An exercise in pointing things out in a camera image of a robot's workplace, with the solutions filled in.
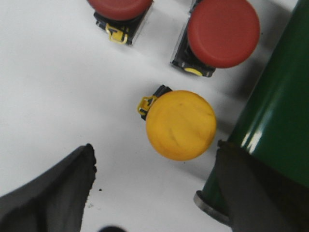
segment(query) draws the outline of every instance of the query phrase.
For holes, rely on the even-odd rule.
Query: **dark object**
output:
[[[179,37],[170,63],[186,72],[211,77],[216,68],[202,63],[193,54],[187,39],[187,28],[188,26],[183,29]]]
[[[308,232],[309,188],[219,142],[215,171],[234,232]]]
[[[95,180],[90,144],[0,198],[1,232],[79,232],[85,202]]]
[[[148,111],[149,111],[150,107],[152,106],[152,104],[159,97],[161,97],[163,94],[171,92],[171,91],[172,90],[169,87],[167,87],[165,85],[161,85],[152,96],[143,97],[139,106],[138,106],[138,112],[139,112],[141,118],[146,121]]]
[[[309,0],[300,0],[228,141],[309,188]],[[228,216],[215,172],[202,201]],[[205,211],[215,219],[212,211]]]
[[[109,226],[101,229],[99,232],[126,232],[126,231],[116,226]]]

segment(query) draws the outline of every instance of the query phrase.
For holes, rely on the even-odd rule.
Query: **cylinder metal base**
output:
[[[202,197],[202,191],[197,191],[194,198],[194,203],[205,213],[211,216],[213,219],[216,219],[218,222],[223,223],[227,226],[230,226],[229,217],[215,210],[209,206]]]

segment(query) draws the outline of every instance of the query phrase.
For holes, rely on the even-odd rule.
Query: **red button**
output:
[[[259,35],[258,16],[246,0],[203,0],[188,24],[191,50],[216,68],[243,62],[254,51]]]
[[[89,4],[103,17],[125,21],[141,15],[152,0],[88,0]]]

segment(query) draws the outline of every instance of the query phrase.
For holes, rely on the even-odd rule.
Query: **button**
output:
[[[215,113],[201,96],[171,91],[153,103],[146,131],[154,149],[164,157],[191,160],[211,145],[216,132]]]
[[[199,60],[228,68],[254,51],[260,24],[246,0],[203,0],[192,12],[187,33],[190,48]]]

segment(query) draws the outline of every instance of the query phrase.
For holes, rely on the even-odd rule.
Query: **white table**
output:
[[[86,0],[1,0],[0,196],[91,143],[98,172],[83,232],[111,224],[128,232],[231,231],[198,209],[193,196],[296,4],[250,2],[261,22],[258,47],[244,63],[205,78],[169,64],[190,0],[156,0],[133,47],[110,42]],[[202,156],[171,161],[148,142],[136,107],[161,84],[213,106],[217,134]]]

